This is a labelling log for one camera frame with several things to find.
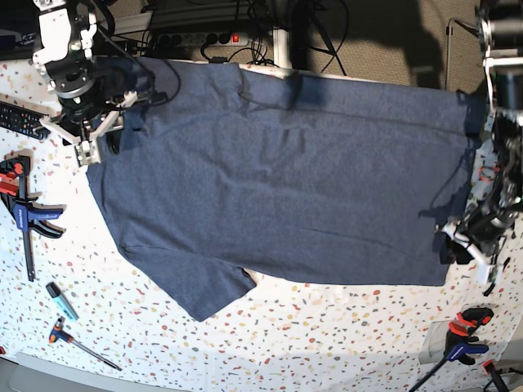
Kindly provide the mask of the orange handled T-wrench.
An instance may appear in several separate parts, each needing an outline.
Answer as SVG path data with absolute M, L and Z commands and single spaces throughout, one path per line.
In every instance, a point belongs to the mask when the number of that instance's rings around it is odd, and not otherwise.
M 94 352 L 93 350 L 87 348 L 85 345 L 77 341 L 75 338 L 73 338 L 68 332 L 64 330 L 65 325 L 65 319 L 62 317 L 59 317 L 56 322 L 52 326 L 52 330 L 48 337 L 48 342 L 50 344 L 55 344 L 58 341 L 63 341 L 67 344 L 71 344 L 79 348 L 80 350 L 84 351 L 87 354 L 90 354 L 93 358 L 101 361 L 105 365 L 113 368 L 114 370 L 117 370 L 121 372 L 123 369 L 117 365 L 116 363 L 113 363 L 109 359 L 103 357 L 102 355 Z

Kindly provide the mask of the blue bar clamp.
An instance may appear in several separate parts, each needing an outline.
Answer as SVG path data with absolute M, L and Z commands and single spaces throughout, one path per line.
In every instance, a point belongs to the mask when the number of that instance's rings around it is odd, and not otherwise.
M 47 223 L 57 220 L 63 214 L 63 208 L 38 207 L 35 204 L 38 198 L 29 196 L 30 168 L 30 156 L 26 155 L 1 161 L 1 201 L 22 234 L 28 280 L 33 282 L 36 273 L 31 232 L 58 239 L 65 231 Z
M 457 313 L 456 319 L 449 322 L 445 335 L 443 358 L 419 381 L 409 392 L 420 389 L 432 376 L 434 376 L 447 362 L 458 361 L 461 364 L 472 366 L 476 360 L 472 357 L 485 354 L 489 351 L 486 344 L 479 344 L 476 331 L 486 326 L 494 317 L 494 312 L 488 307 L 473 307 Z

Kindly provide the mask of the white power strip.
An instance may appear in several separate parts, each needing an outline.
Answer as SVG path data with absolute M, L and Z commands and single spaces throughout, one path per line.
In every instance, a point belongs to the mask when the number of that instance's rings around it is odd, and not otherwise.
M 157 33 L 150 39 L 153 47 L 200 47 L 204 44 L 217 47 L 246 47 L 249 38 L 246 33 Z

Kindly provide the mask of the blue T-shirt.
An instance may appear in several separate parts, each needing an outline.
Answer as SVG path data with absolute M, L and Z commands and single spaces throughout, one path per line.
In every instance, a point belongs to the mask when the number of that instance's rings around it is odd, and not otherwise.
M 477 96 L 148 59 L 165 105 L 125 115 L 87 178 L 118 251 L 197 321 L 254 288 L 441 286 Z

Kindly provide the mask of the blue bar clamp left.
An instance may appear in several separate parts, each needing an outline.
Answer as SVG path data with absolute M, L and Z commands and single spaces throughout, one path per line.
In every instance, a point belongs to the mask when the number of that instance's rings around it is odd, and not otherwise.
M 1 161 L 1 201 L 22 234 L 28 280 L 33 282 L 36 273 L 31 232 L 58 239 L 65 231 L 47 223 L 57 220 L 63 214 L 63 208 L 38 207 L 35 204 L 38 198 L 29 196 L 30 168 L 30 156 L 26 155 Z

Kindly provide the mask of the blue bar clamp right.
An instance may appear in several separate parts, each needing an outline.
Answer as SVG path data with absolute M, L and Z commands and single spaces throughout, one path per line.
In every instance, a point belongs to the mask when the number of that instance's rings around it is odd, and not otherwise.
M 419 381 L 409 392 L 420 389 L 432 376 L 434 376 L 447 362 L 458 361 L 461 364 L 472 366 L 476 360 L 472 357 L 485 354 L 489 351 L 486 344 L 479 344 L 476 331 L 486 326 L 494 317 L 494 312 L 488 307 L 473 307 L 457 313 L 456 319 L 449 322 L 445 335 L 443 358 Z

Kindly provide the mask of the orange clamp bottom right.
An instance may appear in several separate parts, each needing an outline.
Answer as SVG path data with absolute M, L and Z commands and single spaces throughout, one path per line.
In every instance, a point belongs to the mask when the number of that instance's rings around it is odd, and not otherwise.
M 494 366 L 494 363 L 489 360 L 483 363 L 485 372 L 489 375 L 490 380 L 483 387 L 483 392 L 488 392 L 489 388 L 493 386 L 498 392 L 509 392 L 507 384 L 504 382 L 501 373 Z

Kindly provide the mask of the light blue highlighter pen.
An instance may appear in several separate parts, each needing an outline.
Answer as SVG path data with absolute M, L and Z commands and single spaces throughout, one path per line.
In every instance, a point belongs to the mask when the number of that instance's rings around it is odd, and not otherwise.
M 54 301 L 60 312 L 66 316 L 70 321 L 76 322 L 79 319 L 78 314 L 73 306 L 69 303 L 60 288 L 54 283 L 50 282 L 46 285 L 46 289 L 51 299 Z

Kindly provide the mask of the black TV remote control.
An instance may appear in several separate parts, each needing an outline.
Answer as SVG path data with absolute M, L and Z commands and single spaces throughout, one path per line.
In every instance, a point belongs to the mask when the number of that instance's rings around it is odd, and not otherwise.
M 2 128 L 36 140 L 48 138 L 50 132 L 40 123 L 43 114 L 5 102 L 0 104 L 0 110 Z

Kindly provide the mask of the clear plastic bag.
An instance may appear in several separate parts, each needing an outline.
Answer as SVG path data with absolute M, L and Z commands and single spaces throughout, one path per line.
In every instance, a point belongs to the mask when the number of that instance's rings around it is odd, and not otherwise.
M 448 330 L 448 321 L 434 322 L 429 326 L 422 348 L 418 354 L 419 364 L 435 364 L 443 359 Z

